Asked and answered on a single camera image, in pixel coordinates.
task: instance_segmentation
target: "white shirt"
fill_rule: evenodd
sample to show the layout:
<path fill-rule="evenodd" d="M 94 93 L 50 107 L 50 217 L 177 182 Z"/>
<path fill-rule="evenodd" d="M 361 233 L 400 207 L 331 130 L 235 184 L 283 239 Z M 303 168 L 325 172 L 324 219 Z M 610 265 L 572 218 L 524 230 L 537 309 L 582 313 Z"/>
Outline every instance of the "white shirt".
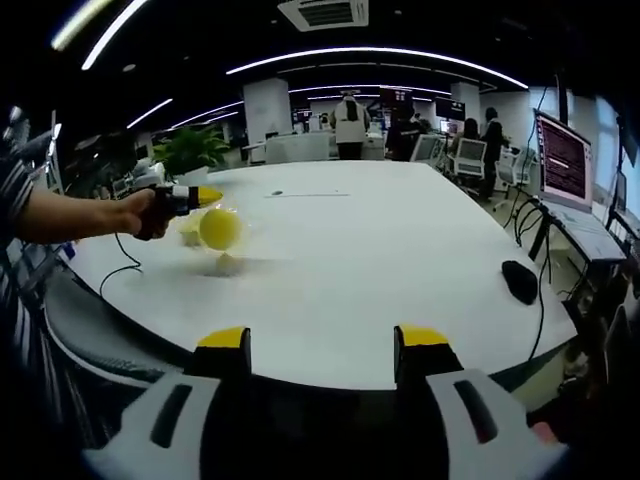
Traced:
<path fill-rule="evenodd" d="M 336 143 L 362 143 L 367 137 L 365 118 L 368 117 L 369 114 L 362 105 L 355 102 L 358 120 L 353 122 L 349 121 L 347 119 L 346 100 L 355 102 L 353 97 L 345 97 L 345 99 L 336 106 L 334 111 L 336 118 Z"/>

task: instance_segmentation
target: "person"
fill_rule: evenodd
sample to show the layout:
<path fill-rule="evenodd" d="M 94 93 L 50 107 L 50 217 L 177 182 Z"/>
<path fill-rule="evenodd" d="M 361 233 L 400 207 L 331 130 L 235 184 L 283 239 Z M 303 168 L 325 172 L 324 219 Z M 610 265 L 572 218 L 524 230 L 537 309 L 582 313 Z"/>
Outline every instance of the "person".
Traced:
<path fill-rule="evenodd" d="M 480 198 L 489 200 L 496 183 L 496 162 L 500 160 L 504 138 L 502 136 L 502 124 L 498 121 L 497 110 L 493 107 L 487 108 L 485 118 L 487 120 L 485 133 L 480 140 L 487 143 L 487 149 L 484 153 L 484 179 L 480 186 Z"/>
<path fill-rule="evenodd" d="M 420 123 L 413 123 L 412 107 L 400 107 L 391 112 L 391 126 L 387 133 L 387 158 L 397 162 L 411 160 L 413 149 L 421 134 L 426 133 Z"/>
<path fill-rule="evenodd" d="M 38 342 L 45 342 L 48 333 L 37 333 L 44 327 L 38 318 L 32 317 L 36 313 L 25 306 L 18 293 L 12 280 L 14 275 L 7 247 L 14 238 L 50 244 L 110 233 L 136 235 L 142 228 L 141 215 L 152 205 L 154 197 L 155 192 L 150 189 L 136 192 L 123 200 L 77 199 L 34 190 L 20 159 L 0 157 L 0 376 L 10 386 L 4 396 L 3 432 L 6 439 L 11 439 L 3 459 L 6 463 L 12 458 L 23 458 L 25 452 L 36 452 L 42 462 L 20 463 L 20 468 L 25 472 L 38 471 L 38 475 L 25 473 L 25 476 L 41 478 L 44 470 L 51 473 L 49 468 L 59 472 L 67 465 L 75 465 L 76 461 L 81 464 L 69 443 L 61 440 L 60 432 L 51 428 L 39 390 L 25 372 L 27 364 L 50 347 L 38 343 L 24 350 L 29 343 L 19 339 L 29 335 L 40 339 Z M 163 236 L 167 225 L 168 221 L 160 222 L 154 237 Z M 74 475 L 69 476 L 66 470 L 64 472 L 64 478 L 85 478 L 77 475 L 82 472 L 74 471 Z"/>
<path fill-rule="evenodd" d="M 456 133 L 453 137 L 453 141 L 451 142 L 451 153 L 453 155 L 458 152 L 458 145 L 460 145 L 461 138 L 468 138 L 470 140 L 480 139 L 480 134 L 478 133 L 478 122 L 476 122 L 475 119 L 467 118 L 464 121 L 462 132 Z"/>
<path fill-rule="evenodd" d="M 340 160 L 360 160 L 362 144 L 371 125 L 367 110 L 352 95 L 345 95 L 331 112 L 329 120 L 331 128 L 336 131 Z"/>

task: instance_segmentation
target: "computer mouse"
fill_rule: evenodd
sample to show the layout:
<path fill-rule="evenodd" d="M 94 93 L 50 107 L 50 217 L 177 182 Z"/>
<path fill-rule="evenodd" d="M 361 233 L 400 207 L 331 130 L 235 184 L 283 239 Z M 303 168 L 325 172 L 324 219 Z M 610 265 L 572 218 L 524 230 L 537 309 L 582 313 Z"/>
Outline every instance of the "computer mouse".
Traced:
<path fill-rule="evenodd" d="M 533 305 L 538 297 L 538 277 L 524 265 L 515 260 L 502 263 L 504 276 L 511 295 L 525 305 Z"/>

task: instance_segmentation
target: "laptop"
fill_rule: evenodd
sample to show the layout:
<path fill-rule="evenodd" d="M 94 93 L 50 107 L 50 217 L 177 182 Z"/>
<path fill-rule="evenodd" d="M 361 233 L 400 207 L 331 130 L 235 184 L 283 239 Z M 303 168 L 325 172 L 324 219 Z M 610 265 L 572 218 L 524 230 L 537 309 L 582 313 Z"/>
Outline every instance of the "laptop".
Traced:
<path fill-rule="evenodd" d="M 540 156 L 540 199 L 589 261 L 620 261 L 624 252 L 591 212 L 591 143 L 542 112 L 535 112 Z"/>

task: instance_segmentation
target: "black handle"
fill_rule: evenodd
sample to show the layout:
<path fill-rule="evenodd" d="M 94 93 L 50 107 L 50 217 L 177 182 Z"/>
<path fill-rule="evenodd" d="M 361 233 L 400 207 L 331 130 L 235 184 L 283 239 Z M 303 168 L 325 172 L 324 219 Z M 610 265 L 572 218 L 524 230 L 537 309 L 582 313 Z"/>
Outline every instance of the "black handle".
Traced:
<path fill-rule="evenodd" d="M 174 206 L 166 192 L 161 188 L 154 188 L 156 198 L 153 203 L 140 214 L 142 228 L 135 236 L 138 240 L 151 240 L 153 234 L 164 229 L 165 224 L 175 215 Z"/>

